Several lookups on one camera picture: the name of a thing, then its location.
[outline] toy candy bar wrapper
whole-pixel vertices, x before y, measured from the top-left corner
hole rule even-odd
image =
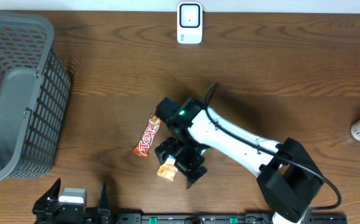
[[[166,178],[168,180],[174,181],[174,177],[178,172],[177,167],[174,166],[175,159],[172,156],[168,156],[166,159],[166,162],[159,167],[159,170],[157,171],[157,175],[159,177]]]
[[[148,125],[141,137],[141,140],[138,142],[138,146],[132,150],[132,153],[135,155],[148,158],[149,149],[155,139],[160,125],[162,125],[162,121],[156,116],[155,112],[156,109],[154,109],[150,115]]]

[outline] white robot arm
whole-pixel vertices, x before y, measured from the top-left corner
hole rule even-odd
[[[160,163],[168,155],[176,158],[177,168],[188,177],[189,188],[207,172],[201,156],[205,149],[213,147],[221,151],[256,176],[266,202],[275,210],[273,224],[300,223],[323,185],[320,179],[297,166],[290,165],[283,176],[279,174],[278,169],[285,163],[276,154],[292,161],[307,161],[321,175],[306,150],[293,139],[281,144],[252,134],[192,98],[183,105],[165,98],[157,107],[157,116],[175,136],[155,149]]]

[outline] wooden table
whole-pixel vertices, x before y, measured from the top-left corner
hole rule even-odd
[[[55,182],[84,188],[97,205],[104,181],[113,208],[146,213],[268,210],[256,178],[217,150],[190,190],[171,183],[158,160],[132,154],[154,105],[183,102],[220,87],[211,105],[267,138],[300,141],[343,194],[349,223],[360,223],[360,15],[206,13],[203,42],[176,41],[176,14],[27,12],[55,27],[55,46],[73,74],[56,163],[35,180],[0,182],[0,223],[33,223],[34,202]],[[159,131],[153,147],[170,136]],[[312,205],[335,202],[325,185]]]

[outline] white bottle label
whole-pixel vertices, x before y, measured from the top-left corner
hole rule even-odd
[[[351,134],[355,139],[360,141],[360,120],[351,126]]]

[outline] white wall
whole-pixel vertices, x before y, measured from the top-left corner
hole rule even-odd
[[[0,9],[176,11],[178,0],[0,0]],[[199,0],[206,12],[360,13],[360,0]]]

